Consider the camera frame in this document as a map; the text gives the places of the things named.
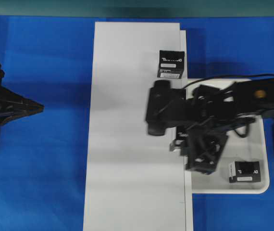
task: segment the sticker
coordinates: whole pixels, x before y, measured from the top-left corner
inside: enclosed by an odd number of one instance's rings
[[[233,179],[233,177],[236,176],[236,170],[235,170],[235,162],[232,162],[229,164],[229,177]]]
[[[238,177],[237,181],[252,181],[252,177]]]
[[[175,68],[176,64],[161,64],[161,67],[172,67],[172,68]]]
[[[161,78],[180,78],[180,74],[161,73]]]

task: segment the black cable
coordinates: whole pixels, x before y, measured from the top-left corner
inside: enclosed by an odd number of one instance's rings
[[[212,76],[212,77],[208,77],[208,78],[198,79],[196,81],[188,83],[184,87],[182,87],[182,89],[185,89],[188,86],[193,85],[195,83],[203,82],[203,81],[214,79],[214,78],[227,78],[227,77],[232,77],[232,78],[235,78],[235,77],[237,77],[237,78],[254,78],[254,77],[263,77],[263,76],[273,76],[274,77],[274,74],[270,74],[270,73],[266,74],[265,73],[265,74],[258,74],[258,75],[222,75],[222,76]]]

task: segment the blue table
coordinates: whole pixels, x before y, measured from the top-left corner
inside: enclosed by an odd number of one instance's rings
[[[274,17],[106,19],[0,16],[3,84],[45,112],[1,128],[0,231],[82,230],[95,21],[180,22],[191,77],[274,73]],[[195,231],[274,231],[271,184],[261,195],[193,195]]]

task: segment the white surface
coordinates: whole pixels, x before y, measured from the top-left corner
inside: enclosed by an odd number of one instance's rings
[[[144,122],[159,50],[180,50],[179,24],[95,25],[84,230],[185,230],[183,158]]]
[[[192,97],[192,90],[200,84],[225,88],[234,81],[248,79],[214,79],[191,85],[187,88],[188,97]],[[250,134],[247,138],[238,137],[233,131],[227,134],[229,139],[218,163],[216,172],[203,175],[192,172],[193,193],[236,193],[259,194],[267,190],[270,179],[267,164],[266,145],[264,137],[263,120],[258,117],[256,123],[251,124]],[[236,182],[229,183],[228,166],[233,161],[259,161],[261,182]]]

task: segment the black box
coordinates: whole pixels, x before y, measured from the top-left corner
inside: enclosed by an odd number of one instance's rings
[[[230,163],[229,182],[261,182],[260,163],[258,161]]]
[[[181,78],[184,72],[184,51],[160,51],[158,78]]]

